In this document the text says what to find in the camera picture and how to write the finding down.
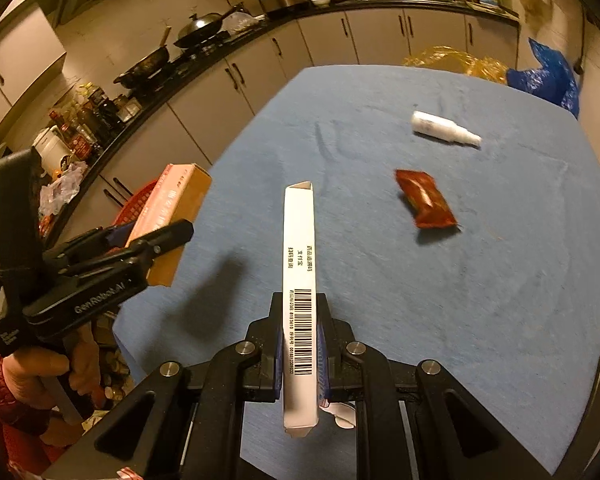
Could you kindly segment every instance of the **silver bolt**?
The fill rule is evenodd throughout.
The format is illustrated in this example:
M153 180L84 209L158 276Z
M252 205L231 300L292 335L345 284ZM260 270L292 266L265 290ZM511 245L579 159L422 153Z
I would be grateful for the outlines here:
M438 361L434 361L433 359L427 359L421 364L421 366L424 373L429 375L437 375L442 369L440 367L440 363Z
M352 341L347 345L347 352L351 355L361 355L366 352L366 346L360 341Z
M160 375L171 377L180 371L180 365L174 361L167 361L160 366Z
M240 355L249 355L256 349L256 345L254 345L251 341L240 341L235 346L235 351Z

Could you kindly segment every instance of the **frying pan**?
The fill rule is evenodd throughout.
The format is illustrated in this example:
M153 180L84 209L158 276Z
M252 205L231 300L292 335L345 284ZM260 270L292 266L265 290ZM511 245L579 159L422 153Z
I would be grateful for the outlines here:
M169 61L169 51L165 44L170 32L171 27L167 27L160 40L160 47L119 75L113 82L120 83L124 88L133 89L165 66Z
M222 20L241 8L241 5L235 5L224 14L210 12L200 18L197 14L192 14L190 16L191 23L178 33L178 41L174 45L179 48L190 48L208 40L220 31Z

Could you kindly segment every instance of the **yellow plastic bag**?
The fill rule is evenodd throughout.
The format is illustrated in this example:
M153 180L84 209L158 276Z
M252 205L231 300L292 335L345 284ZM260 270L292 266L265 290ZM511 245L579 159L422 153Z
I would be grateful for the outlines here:
M417 56L404 60L405 66L434 68L459 74L472 75L494 83L507 84L508 67L493 57L478 59L466 52L452 49L450 46L433 46Z

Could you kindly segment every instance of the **red snack package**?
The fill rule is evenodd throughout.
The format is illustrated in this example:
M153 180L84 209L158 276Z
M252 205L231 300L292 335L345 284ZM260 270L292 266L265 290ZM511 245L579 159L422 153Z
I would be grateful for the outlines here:
M395 180L416 209L416 227L429 229L458 225L432 176L423 171L395 170Z

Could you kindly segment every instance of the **table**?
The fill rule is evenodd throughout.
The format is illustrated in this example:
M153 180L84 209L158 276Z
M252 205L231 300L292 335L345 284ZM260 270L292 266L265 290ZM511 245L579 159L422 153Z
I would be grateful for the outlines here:
M482 148L414 135L415 109ZM419 232L396 168L430 173L460 231ZM318 290L333 317L389 359L442 362L555 470L600 355L600 166L570 113L452 73L311 68L211 174L173 286L128 300L115 323L136 378L208 360L266 316L282 287L284 189L311 180ZM354 432L323 413L292 440L282 402L247 405L242 456L279 480L355 478Z

